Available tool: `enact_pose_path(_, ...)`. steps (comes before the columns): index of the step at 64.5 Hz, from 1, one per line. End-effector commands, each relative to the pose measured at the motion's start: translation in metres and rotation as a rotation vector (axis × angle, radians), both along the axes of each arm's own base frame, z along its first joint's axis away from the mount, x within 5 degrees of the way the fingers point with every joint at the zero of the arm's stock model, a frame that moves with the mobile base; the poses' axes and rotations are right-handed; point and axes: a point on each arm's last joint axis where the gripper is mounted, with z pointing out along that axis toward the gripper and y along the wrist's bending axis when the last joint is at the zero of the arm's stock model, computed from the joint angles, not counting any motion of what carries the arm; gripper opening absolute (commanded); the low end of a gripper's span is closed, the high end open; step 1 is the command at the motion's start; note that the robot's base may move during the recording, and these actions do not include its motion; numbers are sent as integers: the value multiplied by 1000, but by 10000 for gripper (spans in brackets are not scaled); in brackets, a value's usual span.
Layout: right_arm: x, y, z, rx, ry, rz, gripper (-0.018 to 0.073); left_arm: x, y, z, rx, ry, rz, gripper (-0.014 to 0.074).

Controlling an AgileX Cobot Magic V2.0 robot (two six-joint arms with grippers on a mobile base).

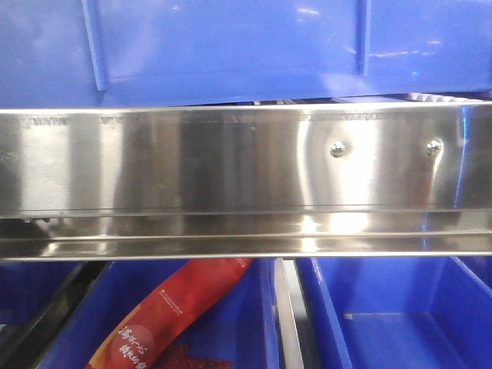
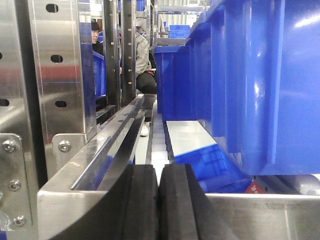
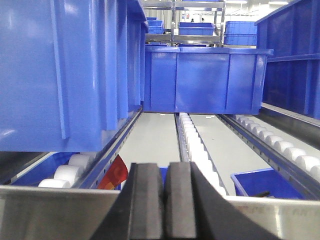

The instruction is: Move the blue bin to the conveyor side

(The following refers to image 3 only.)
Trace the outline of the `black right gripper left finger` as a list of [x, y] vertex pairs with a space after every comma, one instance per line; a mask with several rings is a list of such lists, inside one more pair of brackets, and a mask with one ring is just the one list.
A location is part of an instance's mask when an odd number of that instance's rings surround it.
[[133, 163], [92, 240], [162, 240], [163, 181], [155, 163]]

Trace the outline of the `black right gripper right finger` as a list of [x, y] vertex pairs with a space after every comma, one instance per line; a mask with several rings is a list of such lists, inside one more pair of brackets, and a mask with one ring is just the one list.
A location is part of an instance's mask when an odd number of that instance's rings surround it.
[[166, 240], [276, 240], [240, 212], [193, 163], [169, 164], [164, 187]]

